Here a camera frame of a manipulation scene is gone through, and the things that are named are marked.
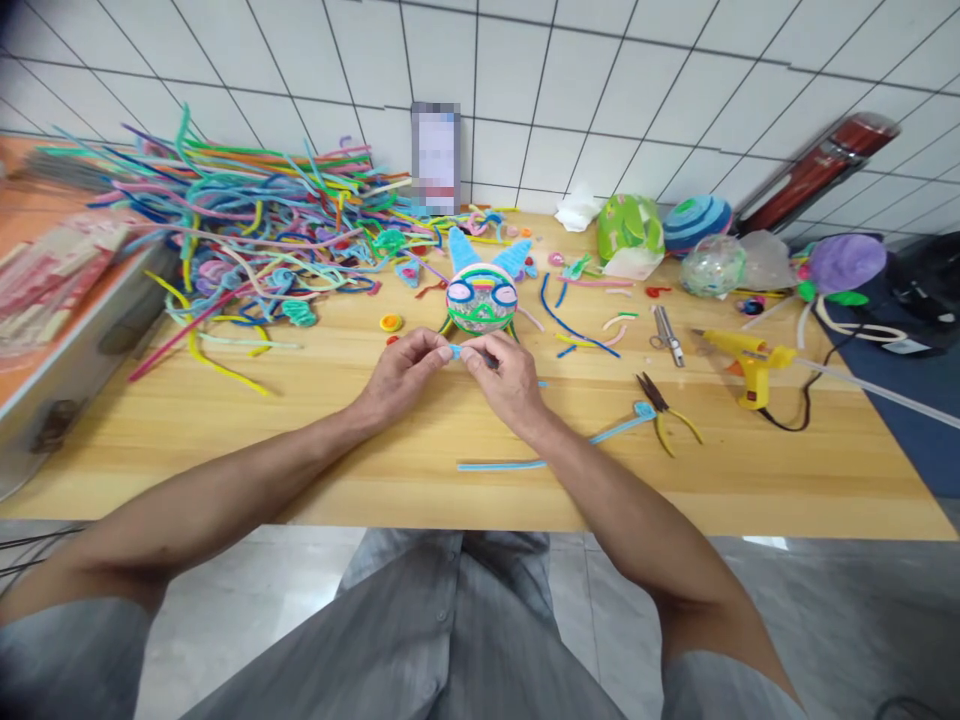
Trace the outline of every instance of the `googly eye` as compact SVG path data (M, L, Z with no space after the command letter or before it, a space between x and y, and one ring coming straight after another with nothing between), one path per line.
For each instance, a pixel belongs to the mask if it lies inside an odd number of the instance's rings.
M450 302L469 302L473 299L473 288L462 280L452 282L447 288L447 299Z
M513 285L497 285L493 289L493 301L501 307L517 304L517 289Z

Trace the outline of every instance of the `wooden table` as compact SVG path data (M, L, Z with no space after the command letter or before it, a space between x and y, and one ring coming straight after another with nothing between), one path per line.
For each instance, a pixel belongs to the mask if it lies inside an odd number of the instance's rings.
M49 212L31 206L40 232ZM514 215L530 227L533 257L542 278L556 269L551 252L575 259L594 251L592 229L566 233L552 218ZM478 246L485 258L497 248ZM445 258L431 260L444 274ZM649 284L677 288L678 263L668 261ZM185 350L159 364L144 379L127 383L129 361L93 401L86 415L37 477L0 504L0 517L93 519L170 475L276 433L304 425L350 402L363 387L383 350L378 320L400 313L406 329L438 327L443 296L422 300L393 275L383 274L375 298L337 295L319 304L320 323L310 329L278 327L275 340L302 343L301 350L273 349L249 358L239 346L208 346L212 357L275 390L262 398L233 380L200 366ZM424 274L422 284L432 284ZM520 285L521 304L547 328L541 334L517 316L517 329L537 357L547 404L576 430L594 434L631 416L643 399L634 373L647 371L667 401L694 420L704 446L668 422L676 434L671 459L652 425L619 435L603 447L663 492L705 533L890 539L956 539L950 523L917 476L879 415L855 386L829 377L814 386L813 422L803 433L787 433L735 398L740 380L725 374L728 361L698 355L690 328L736 329L744 317L733 300L700 300L680 289L666 294L667 306L687 354L677 369L666 351L650 347L651 301L643 287L633 297L603 289L571 287L558 314L574 329L610 338L601 325L618 311L640 313L616 346L623 358L581 348L565 358L554 338L560 328L539 300L540 280ZM551 278L547 297L556 302ZM784 311L762 323L758 334L792 344L797 312ZM170 337L172 323L154 340ZM249 333L218 327L215 332ZM829 343L816 323L807 328L808 355L822 359ZM837 366L842 361L834 360ZM771 411L785 421L800 408L800 367L773 374ZM458 473L458 461L530 459L531 452L487 407L459 363L430 385L417 409L396 427L339 462L284 518L300 524L488 528L576 531L582 517L548 470Z

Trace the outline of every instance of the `hand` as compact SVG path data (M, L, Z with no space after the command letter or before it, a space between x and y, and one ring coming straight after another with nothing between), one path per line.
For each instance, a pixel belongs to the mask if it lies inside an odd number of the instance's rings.
M440 333L423 327L407 333L387 345L351 408L373 430L385 429L417 404L427 381L452 357L450 343Z
M491 368L481 355L497 361ZM480 384L490 407L521 438L547 417L549 411L540 397L537 366L533 355L513 338L498 330L463 343L460 359Z

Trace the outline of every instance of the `tiled wall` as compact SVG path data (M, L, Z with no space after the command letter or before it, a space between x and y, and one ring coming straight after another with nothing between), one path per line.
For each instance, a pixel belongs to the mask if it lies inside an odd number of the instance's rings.
M736 205L853 110L903 134L789 235L960 228L957 0L28 0L0 58L0 129L174 134L409 167L412 100L460 103L475 202Z

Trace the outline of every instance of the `blue mat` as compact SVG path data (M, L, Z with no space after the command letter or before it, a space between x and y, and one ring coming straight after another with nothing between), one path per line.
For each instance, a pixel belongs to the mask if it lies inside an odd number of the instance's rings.
M830 316L837 322L857 322L846 308L831 306ZM828 334L834 343L843 339ZM850 341L838 352L858 378L960 417L960 344L946 355L929 358L895 355L861 340ZM930 491L938 497L960 498L960 430L872 393L867 397Z

